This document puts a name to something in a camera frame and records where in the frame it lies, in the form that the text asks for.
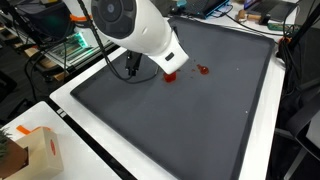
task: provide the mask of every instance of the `floor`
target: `floor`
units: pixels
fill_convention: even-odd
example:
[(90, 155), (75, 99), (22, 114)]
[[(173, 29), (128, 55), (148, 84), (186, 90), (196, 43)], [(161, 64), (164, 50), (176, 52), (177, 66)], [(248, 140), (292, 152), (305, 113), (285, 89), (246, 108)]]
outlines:
[[(303, 0), (301, 2), (300, 13), (297, 18), (297, 23), (302, 24), (307, 15), (308, 9), (311, 6), (312, 0)], [(320, 28), (320, 22), (314, 26)], [(304, 81), (320, 77), (320, 56), (317, 49), (314, 47), (320, 47), (320, 30), (312, 29), (307, 37), (306, 49), (308, 49), (308, 55), (304, 57), (306, 76)], [(27, 78), (23, 72), (24, 65), (27, 61), (27, 57), (18, 55), (10, 47), (4, 46), (0, 49), (0, 70), (12, 77), (17, 83), (18, 87), (3, 101), (0, 103), (0, 120), (10, 121), (14, 117), (23, 113), (29, 108), (28, 105), (23, 105), (13, 117), (8, 118), (10, 112), (23, 100), (28, 99), (34, 102), (31, 93), (31, 86), (27, 81)], [(38, 89), (37, 95), (40, 100), (48, 100), (48, 95), (55, 89), (63, 85), (61, 82), (45, 82), (43, 77), (35, 72), (33, 73), (33, 79)], [(270, 156), (269, 168), (267, 173), (268, 180), (282, 179), (292, 161), (300, 150), (300, 145), (295, 141), (285, 139), (280, 136), (274, 136), (272, 152)], [(303, 160), (302, 164), (295, 172), (293, 179), (297, 180), (313, 180), (320, 179), (320, 162), (317, 161), (311, 155)]]

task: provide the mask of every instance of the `white table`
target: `white table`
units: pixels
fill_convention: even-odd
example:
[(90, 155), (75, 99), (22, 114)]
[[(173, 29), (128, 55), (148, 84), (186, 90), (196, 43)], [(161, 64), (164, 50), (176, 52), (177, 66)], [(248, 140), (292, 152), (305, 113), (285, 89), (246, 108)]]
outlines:
[[(234, 17), (238, 11), (242, 9), (242, 6), (238, 4), (233, 3), (233, 5), (234, 8), (229, 13), (231, 17)], [(288, 17), (287, 24), (293, 24), (295, 16), (296, 10), (293, 11), (293, 13)], [(242, 26), (236, 24), (227, 17), (218, 19), (209, 18), (204, 22), (242, 28)], [(269, 31), (267, 27), (259, 26), (254, 22), (246, 22), (245, 25), (260, 31), (276, 33)], [(276, 41), (280, 38), (278, 36), (268, 37), (271, 37)], [(124, 51), (125, 49), (119, 48), (108, 57), (110, 60), (114, 60)], [(101, 146), (103, 146), (136, 178), (141, 180), (175, 179), (171, 174), (169, 174), (167, 171), (149, 159), (146, 155), (144, 155), (141, 151), (131, 145), (122, 136), (102, 122), (98, 117), (92, 114), (70, 95), (71, 90), (95, 74), (105, 65), (105, 61), (101, 60), (74, 78), (72, 81), (52, 93), (50, 98), (56, 102), (81, 127), (83, 127), (86, 132), (88, 132), (97, 142), (99, 142)], [(239, 179), (265, 179), (279, 107), (282, 83), (284, 80), (284, 73), (285, 72), (281, 60), (277, 59), (275, 55), (273, 55), (265, 76), (265, 81), (262, 87), (256, 115), (254, 117)]]
[(13, 140), (24, 136), (16, 130), (19, 125), (29, 130), (47, 126), (57, 134), (64, 171), (53, 180), (121, 179), (45, 102), (36, 104), (4, 126)]

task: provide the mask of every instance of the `black mat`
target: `black mat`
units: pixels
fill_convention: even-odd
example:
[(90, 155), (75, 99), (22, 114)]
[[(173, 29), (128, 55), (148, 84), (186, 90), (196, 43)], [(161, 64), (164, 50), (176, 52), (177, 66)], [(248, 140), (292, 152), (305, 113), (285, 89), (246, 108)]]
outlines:
[[(170, 24), (190, 56), (176, 81), (159, 73), (132, 85), (103, 68), (71, 94), (178, 179), (237, 179), (274, 42), (187, 19)], [(118, 59), (125, 76), (125, 56)], [(143, 57), (132, 80), (155, 68)]]

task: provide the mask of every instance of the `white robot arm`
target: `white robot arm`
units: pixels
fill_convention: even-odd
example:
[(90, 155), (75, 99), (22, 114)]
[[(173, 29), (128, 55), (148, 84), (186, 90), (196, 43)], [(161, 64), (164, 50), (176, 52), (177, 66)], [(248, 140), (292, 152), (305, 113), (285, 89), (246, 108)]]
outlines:
[(150, 0), (92, 0), (91, 11), (96, 26), (109, 40), (149, 56), (167, 74), (189, 59)]

